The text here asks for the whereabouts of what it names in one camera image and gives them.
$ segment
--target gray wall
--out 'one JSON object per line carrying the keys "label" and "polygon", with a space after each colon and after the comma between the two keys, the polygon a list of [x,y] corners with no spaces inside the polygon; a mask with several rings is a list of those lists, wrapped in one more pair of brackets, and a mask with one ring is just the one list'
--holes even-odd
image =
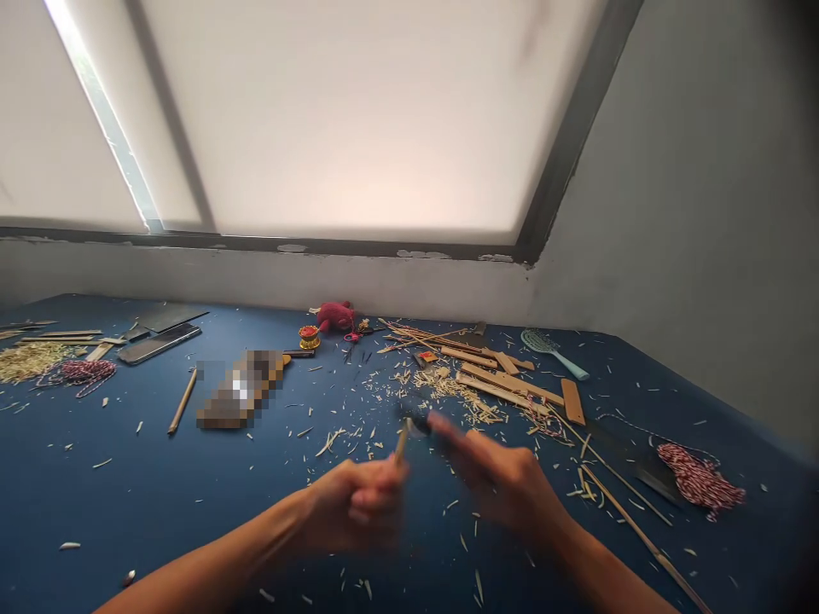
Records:
{"label": "gray wall", "polygon": [[819,426],[814,127],[753,0],[647,0],[534,269],[0,241],[6,305],[56,293],[591,328],[783,437]]}

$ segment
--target stuffed toy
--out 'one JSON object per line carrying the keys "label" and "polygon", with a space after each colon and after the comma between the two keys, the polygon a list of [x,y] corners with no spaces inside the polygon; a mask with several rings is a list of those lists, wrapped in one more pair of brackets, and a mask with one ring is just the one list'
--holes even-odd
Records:
{"label": "stuffed toy", "polygon": [[322,308],[318,311],[318,329],[326,333],[331,327],[340,330],[352,328],[356,312],[350,309],[350,301],[344,303],[322,303]]}

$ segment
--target hand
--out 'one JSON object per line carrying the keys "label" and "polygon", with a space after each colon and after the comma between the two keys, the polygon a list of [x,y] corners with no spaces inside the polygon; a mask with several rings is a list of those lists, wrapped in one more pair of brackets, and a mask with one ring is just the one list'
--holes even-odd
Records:
{"label": "hand", "polygon": [[577,528],[529,449],[504,448],[477,431],[463,435],[434,412],[429,425],[450,444],[452,466],[482,515],[543,545]]}
{"label": "hand", "polygon": [[406,461],[345,460],[301,490],[307,500],[306,521],[299,530],[305,553],[340,553],[388,549],[398,541]]}

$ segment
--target window frame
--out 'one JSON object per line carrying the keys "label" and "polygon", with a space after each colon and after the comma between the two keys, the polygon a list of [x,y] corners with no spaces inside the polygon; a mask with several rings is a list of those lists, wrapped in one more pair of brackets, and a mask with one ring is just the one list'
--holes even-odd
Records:
{"label": "window frame", "polygon": [[[0,238],[337,256],[488,260],[532,266],[549,239],[563,195],[572,179],[586,137],[608,91],[642,3],[643,0],[607,1],[555,142],[543,165],[543,173],[533,192],[524,223],[513,245],[253,237],[221,235],[217,232],[164,231],[135,235],[95,230],[22,227],[0,227]],[[173,99],[159,51],[148,26],[144,8],[140,0],[125,0],[125,5],[200,218],[206,229],[215,230],[207,193],[182,118]]]}

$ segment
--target phone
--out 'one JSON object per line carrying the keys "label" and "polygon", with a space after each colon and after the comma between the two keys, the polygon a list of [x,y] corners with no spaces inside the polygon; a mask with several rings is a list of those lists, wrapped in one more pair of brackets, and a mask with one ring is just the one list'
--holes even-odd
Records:
{"label": "phone", "polygon": [[119,351],[119,359],[126,364],[139,364],[152,356],[169,350],[174,345],[181,344],[186,339],[195,337],[201,332],[201,328],[185,322],[184,324],[166,330],[164,333],[158,334],[156,337],[146,339],[142,343],[123,348]]}

